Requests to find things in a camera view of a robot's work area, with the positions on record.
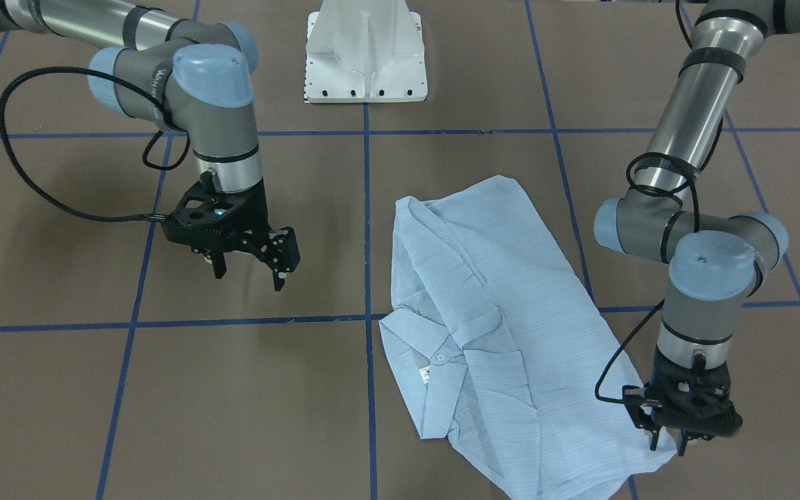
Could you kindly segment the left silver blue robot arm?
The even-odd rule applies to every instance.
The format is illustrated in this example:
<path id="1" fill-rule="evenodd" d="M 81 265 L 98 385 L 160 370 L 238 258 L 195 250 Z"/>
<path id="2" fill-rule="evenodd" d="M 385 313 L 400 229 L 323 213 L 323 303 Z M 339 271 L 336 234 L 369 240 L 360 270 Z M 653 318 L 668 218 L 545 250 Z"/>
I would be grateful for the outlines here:
<path id="1" fill-rule="evenodd" d="M 747 61 L 774 35 L 800 34 L 800 1 L 707 1 L 692 26 L 675 3 L 689 49 L 647 150 L 626 166 L 624 197 L 594 218 L 598 244 L 664 263 L 669 285 L 641 321 L 660 316 L 648 382 L 626 384 L 614 404 L 657 451 L 677 430 L 676 451 L 693 440 L 733 437 L 742 417 L 731 402 L 727 358 L 746 298 L 783 263 L 790 236 L 769 213 L 727 218 L 701 208 L 697 180 L 723 130 Z"/>

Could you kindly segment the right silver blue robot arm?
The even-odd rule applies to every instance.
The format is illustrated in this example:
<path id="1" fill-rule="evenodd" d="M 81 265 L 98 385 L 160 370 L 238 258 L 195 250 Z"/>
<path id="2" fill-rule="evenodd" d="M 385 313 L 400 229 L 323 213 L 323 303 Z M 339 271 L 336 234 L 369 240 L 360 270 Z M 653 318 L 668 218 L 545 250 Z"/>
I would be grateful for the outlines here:
<path id="1" fill-rule="evenodd" d="M 0 33 L 26 31 L 97 47 L 88 67 L 42 67 L 6 86 L 0 138 L 19 177 L 51 205 L 83 219 L 160 224 L 172 243 L 189 247 L 226 274 L 225 254 L 251 254 L 270 269 L 276 291 L 301 260 L 291 227 L 273 228 L 265 192 L 251 73 L 258 45 L 245 26 L 202 24 L 127 1 L 0 1 Z M 13 92 L 32 78 L 83 75 L 103 107 L 166 132 L 187 134 L 182 156 L 197 162 L 198 180 L 166 213 L 118 217 L 80 212 L 31 180 L 6 129 Z"/>

